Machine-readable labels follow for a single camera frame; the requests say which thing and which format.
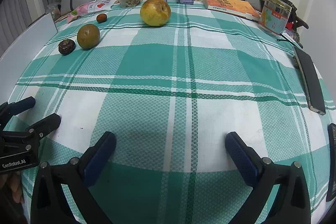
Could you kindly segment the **green white plaid tablecloth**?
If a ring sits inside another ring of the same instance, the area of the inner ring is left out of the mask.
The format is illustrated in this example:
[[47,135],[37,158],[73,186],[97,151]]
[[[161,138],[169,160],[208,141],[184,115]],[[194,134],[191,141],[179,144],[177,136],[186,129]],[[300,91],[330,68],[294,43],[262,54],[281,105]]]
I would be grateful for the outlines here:
[[293,44],[256,23],[201,4],[170,7],[169,21],[154,28],[138,7],[113,6],[98,25],[99,45],[66,56],[58,44],[96,15],[59,22],[9,98],[36,104],[7,129],[59,114],[39,151],[52,165],[114,133],[116,151],[91,188],[114,223],[228,223],[251,192],[224,146],[234,131],[262,157],[302,164],[318,223],[329,208],[329,92],[326,114],[312,112]]

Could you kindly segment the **green brown round fruit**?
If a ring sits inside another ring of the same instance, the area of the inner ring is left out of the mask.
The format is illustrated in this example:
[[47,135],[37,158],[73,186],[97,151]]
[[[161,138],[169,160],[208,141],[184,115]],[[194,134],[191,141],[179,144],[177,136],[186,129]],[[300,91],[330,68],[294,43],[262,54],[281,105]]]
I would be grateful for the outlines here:
[[82,26],[77,33],[77,42],[83,50],[89,50],[100,42],[100,30],[94,24]]

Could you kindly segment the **clear jar printed label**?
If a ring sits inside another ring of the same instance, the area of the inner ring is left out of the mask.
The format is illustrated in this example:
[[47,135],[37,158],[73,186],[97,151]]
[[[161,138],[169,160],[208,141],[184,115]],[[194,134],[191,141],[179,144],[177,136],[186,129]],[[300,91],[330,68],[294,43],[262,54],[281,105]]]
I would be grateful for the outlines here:
[[265,0],[259,25],[266,31],[280,35],[285,30],[292,6],[281,0]]

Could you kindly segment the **orange book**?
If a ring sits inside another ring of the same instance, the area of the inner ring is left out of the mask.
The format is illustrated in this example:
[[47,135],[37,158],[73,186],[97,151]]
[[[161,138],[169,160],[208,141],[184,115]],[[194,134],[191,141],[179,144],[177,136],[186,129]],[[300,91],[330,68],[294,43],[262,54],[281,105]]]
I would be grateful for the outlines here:
[[220,11],[258,22],[260,14],[247,1],[241,0],[203,0],[206,9]]

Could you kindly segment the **white cardboard box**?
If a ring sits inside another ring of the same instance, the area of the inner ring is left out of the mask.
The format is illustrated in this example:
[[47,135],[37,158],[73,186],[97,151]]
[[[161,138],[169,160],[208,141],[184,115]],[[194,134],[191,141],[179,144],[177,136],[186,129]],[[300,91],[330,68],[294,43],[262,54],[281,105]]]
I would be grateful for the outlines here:
[[29,26],[1,56],[1,102],[6,102],[29,63],[58,30],[51,14],[43,15]]

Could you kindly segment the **yellow pear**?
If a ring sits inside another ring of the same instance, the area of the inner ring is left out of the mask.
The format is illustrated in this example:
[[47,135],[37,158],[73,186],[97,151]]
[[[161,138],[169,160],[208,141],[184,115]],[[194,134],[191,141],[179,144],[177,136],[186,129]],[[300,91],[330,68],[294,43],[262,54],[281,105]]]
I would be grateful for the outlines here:
[[147,0],[141,6],[139,14],[148,26],[159,27],[169,21],[171,8],[164,0]]

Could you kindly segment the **small dark brown fruit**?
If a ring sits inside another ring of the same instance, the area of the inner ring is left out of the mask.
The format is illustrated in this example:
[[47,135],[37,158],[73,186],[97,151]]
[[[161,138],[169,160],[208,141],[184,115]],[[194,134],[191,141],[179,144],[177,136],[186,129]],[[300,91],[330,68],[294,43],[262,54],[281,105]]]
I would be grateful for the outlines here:
[[98,14],[98,16],[96,16],[96,21],[97,23],[104,23],[107,21],[107,14]]

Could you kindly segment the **dark bag on sofa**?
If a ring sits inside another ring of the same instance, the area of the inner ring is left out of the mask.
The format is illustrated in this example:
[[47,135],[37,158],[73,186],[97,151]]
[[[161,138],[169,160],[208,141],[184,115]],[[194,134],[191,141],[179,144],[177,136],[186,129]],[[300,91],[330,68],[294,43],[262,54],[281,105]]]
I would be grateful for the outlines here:
[[[265,0],[260,0],[260,3],[262,4],[262,7],[264,6],[264,1]],[[291,14],[289,16],[288,22],[286,24],[285,30],[282,32],[282,34],[286,33],[287,35],[289,35],[301,48],[303,48],[303,45],[301,43],[301,36],[298,33],[298,28],[300,27],[304,27],[306,30],[309,29],[309,25],[303,20],[301,19],[298,15],[297,15],[297,7],[294,5],[293,2],[291,2],[290,0],[281,0],[284,1],[285,3],[287,3],[288,5],[292,6],[291,9]]]

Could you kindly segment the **plastic bag of snacks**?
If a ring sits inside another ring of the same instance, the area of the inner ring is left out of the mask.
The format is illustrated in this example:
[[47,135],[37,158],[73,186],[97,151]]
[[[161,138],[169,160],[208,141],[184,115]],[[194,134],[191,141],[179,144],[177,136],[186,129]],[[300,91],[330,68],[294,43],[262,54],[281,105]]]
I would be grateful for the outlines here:
[[60,18],[60,7],[60,3],[51,3],[47,5],[46,14],[50,14],[54,22]]

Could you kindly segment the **smartphone with lit screen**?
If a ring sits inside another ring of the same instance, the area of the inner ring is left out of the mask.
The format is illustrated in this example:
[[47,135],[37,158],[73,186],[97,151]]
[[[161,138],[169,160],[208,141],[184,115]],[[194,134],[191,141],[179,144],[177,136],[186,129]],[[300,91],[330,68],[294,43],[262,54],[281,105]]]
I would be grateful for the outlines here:
[[326,201],[329,202],[335,198],[335,124],[328,125],[329,147],[330,147],[330,177],[327,190]]

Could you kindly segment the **pink snack packet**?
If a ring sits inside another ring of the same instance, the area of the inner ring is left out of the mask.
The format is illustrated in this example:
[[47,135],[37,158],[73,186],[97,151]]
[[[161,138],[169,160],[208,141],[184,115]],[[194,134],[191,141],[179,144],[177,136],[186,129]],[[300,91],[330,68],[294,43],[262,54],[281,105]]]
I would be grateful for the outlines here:
[[90,3],[80,5],[68,14],[67,23],[70,23],[86,14],[111,10],[113,5],[119,3],[120,3],[119,0],[101,0],[101,1],[92,1]]

